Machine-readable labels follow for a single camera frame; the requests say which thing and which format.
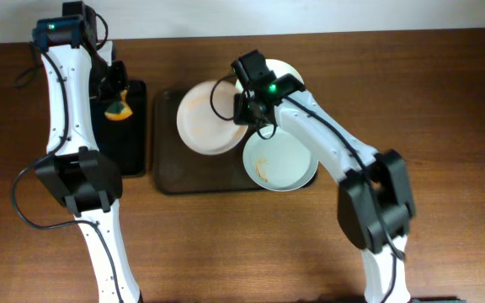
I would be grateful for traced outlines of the yellow green sponge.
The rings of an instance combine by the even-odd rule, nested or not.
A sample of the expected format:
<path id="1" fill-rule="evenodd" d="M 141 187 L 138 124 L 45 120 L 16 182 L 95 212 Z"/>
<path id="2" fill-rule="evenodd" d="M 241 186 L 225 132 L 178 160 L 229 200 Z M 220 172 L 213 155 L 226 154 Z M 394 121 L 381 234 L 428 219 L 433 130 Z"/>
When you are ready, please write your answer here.
<path id="1" fill-rule="evenodd" d="M 126 102 L 127 94 L 127 89 L 121 91 L 120 96 L 104 111 L 104 116 L 108 120 L 122 121 L 133 115 L 130 105 Z"/>

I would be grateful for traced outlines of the pinkish white plate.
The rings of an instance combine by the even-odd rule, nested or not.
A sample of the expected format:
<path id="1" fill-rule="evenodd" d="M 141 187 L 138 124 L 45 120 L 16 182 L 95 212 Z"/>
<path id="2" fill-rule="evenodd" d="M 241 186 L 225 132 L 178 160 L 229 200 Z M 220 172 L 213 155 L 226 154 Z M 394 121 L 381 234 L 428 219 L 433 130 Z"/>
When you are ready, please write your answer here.
<path id="1" fill-rule="evenodd" d="M 246 125 L 222 120 L 211 107 L 210 96 L 215 81 L 201 82 L 182 98 L 176 116 L 179 136 L 192 151 L 206 156 L 220 155 L 233 149 L 246 135 Z"/>

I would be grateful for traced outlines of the cream white plate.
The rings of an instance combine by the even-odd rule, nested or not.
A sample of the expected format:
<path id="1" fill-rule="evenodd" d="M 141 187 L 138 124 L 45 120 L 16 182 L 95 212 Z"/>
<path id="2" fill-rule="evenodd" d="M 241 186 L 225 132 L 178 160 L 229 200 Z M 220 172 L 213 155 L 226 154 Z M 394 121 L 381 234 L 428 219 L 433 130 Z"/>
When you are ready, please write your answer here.
<path id="1" fill-rule="evenodd" d="M 263 61 L 267 68 L 273 72 L 276 79 L 272 82 L 265 82 L 263 84 L 255 84 L 249 90 L 273 95 L 289 95 L 297 90 L 301 90 L 304 81 L 300 73 L 290 64 L 276 59 L 258 59 Z M 292 75 L 295 82 L 280 82 L 280 78 L 285 75 Z"/>

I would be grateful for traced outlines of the light blue plate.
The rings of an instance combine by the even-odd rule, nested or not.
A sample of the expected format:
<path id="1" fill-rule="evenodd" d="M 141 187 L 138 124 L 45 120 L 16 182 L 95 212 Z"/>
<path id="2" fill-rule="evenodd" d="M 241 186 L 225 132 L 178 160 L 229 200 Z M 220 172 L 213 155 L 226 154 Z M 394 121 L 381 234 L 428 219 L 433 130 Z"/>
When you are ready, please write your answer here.
<path id="1" fill-rule="evenodd" d="M 307 186 L 316 176 L 318 160 L 294 136 L 272 125 L 255 131 L 247 140 L 242 163 L 261 188 L 288 192 Z"/>

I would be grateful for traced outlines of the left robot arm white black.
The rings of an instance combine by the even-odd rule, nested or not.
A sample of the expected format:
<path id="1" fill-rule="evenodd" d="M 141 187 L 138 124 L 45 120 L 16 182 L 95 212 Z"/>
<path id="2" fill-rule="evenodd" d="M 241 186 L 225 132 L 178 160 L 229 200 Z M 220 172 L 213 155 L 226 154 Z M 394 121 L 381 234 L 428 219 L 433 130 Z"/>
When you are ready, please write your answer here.
<path id="1" fill-rule="evenodd" d="M 140 302 L 128 263 L 119 210 L 122 177 L 99 151 L 90 109 L 90 73 L 108 65 L 84 16 L 41 19 L 33 30 L 48 80 L 51 131 L 45 160 L 35 173 L 73 216 L 85 238 L 101 302 Z"/>

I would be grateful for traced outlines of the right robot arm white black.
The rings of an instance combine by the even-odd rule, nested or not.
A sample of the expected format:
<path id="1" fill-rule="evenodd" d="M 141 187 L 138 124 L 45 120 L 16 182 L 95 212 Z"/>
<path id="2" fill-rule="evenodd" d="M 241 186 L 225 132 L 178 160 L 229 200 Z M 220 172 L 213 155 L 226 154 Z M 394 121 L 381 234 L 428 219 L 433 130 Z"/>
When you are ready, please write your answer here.
<path id="1" fill-rule="evenodd" d="M 337 183 L 338 223 L 361 251 L 365 301 L 409 302 L 405 247 L 416 207 L 402 156 L 353 137 L 291 74 L 237 80 L 235 121 L 269 122 L 294 136 Z"/>

